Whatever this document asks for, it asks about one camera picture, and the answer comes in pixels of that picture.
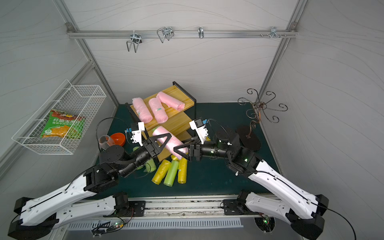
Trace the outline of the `pink roll front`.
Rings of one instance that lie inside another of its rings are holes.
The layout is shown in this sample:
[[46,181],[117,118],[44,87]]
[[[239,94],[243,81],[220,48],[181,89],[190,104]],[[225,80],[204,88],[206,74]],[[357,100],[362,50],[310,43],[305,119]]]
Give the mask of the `pink roll front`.
[[[153,133],[153,136],[156,136],[156,135],[161,135],[161,134],[165,134],[165,133],[170,133],[167,129],[165,129],[164,127],[162,126],[159,126]],[[179,145],[182,145],[183,143],[177,138],[175,137],[173,134],[172,134],[172,139],[167,143],[166,145],[166,149],[172,154],[175,156],[174,154],[174,147],[177,147]]]

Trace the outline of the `pink roll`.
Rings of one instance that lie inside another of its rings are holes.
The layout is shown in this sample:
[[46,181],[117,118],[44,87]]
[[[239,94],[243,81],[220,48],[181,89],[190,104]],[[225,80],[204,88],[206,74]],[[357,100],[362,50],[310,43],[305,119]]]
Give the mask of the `pink roll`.
[[132,101],[140,121],[144,122],[144,124],[150,123],[153,120],[153,116],[144,100],[142,98],[133,98]]
[[152,113],[154,114],[156,121],[159,124],[163,124],[169,119],[159,98],[151,98],[149,100],[149,106],[152,110]]
[[169,108],[172,108],[174,110],[177,110],[178,112],[181,112],[185,109],[185,103],[181,102],[180,100],[164,93],[159,92],[157,94],[157,98],[159,98],[160,102],[163,104],[166,104]]
[[[161,135],[161,134],[165,134],[165,133],[170,133],[167,129],[165,129],[164,127],[162,126],[159,126],[153,133],[153,136],[156,136],[156,135]],[[177,147],[179,145],[182,145],[183,143],[177,138],[175,137],[173,134],[172,134],[172,139],[167,143],[166,145],[166,149],[172,154],[175,156],[174,154],[174,147]]]

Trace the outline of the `green roll front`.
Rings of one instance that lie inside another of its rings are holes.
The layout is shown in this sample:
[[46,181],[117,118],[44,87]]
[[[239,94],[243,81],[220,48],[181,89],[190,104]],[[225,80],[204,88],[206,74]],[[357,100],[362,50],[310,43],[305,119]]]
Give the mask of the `green roll front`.
[[173,186],[177,172],[178,172],[178,169],[179,169],[179,161],[172,160],[170,168],[169,168],[167,175],[164,179],[164,185],[165,186],[167,186],[167,187]]

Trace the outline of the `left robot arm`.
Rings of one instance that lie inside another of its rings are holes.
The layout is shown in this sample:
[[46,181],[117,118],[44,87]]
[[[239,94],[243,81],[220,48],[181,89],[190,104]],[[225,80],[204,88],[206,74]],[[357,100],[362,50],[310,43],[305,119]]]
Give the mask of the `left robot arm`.
[[[8,236],[16,240],[37,240],[53,229],[90,217],[126,217],[135,209],[125,193],[82,203],[81,200],[104,192],[119,183],[147,161],[158,156],[172,138],[170,133],[150,137],[128,154],[113,145],[99,154],[99,164],[79,174],[69,184],[36,199],[22,197],[15,202],[17,216],[11,221]],[[166,143],[158,144],[158,139]]]

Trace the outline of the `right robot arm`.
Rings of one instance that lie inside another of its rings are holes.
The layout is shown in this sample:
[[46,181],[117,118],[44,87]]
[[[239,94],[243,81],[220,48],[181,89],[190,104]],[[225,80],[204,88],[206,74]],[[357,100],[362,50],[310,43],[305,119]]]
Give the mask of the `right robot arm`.
[[196,131],[198,137],[172,150],[189,161],[199,161],[202,157],[224,159],[237,176],[244,176],[278,197],[273,200],[242,191],[236,202],[239,212],[280,219],[307,240],[316,240],[323,233],[323,215],[329,204],[327,197],[308,193],[287,180],[265,160],[258,158],[254,151],[242,146],[240,136],[232,129],[217,131],[210,141],[207,140],[206,128]]

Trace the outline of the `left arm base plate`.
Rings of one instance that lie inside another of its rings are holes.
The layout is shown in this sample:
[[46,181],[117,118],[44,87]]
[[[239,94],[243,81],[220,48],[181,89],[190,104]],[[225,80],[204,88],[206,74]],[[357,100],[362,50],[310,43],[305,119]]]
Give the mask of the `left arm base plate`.
[[143,217],[145,214],[146,201],[128,201],[123,203],[118,210],[118,217]]

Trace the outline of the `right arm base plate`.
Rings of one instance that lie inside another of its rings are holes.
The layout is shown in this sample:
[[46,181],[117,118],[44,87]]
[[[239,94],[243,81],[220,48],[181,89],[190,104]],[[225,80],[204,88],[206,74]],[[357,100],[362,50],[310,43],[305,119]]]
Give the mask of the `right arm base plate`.
[[241,216],[250,213],[249,209],[237,200],[223,200],[220,207],[225,216]]

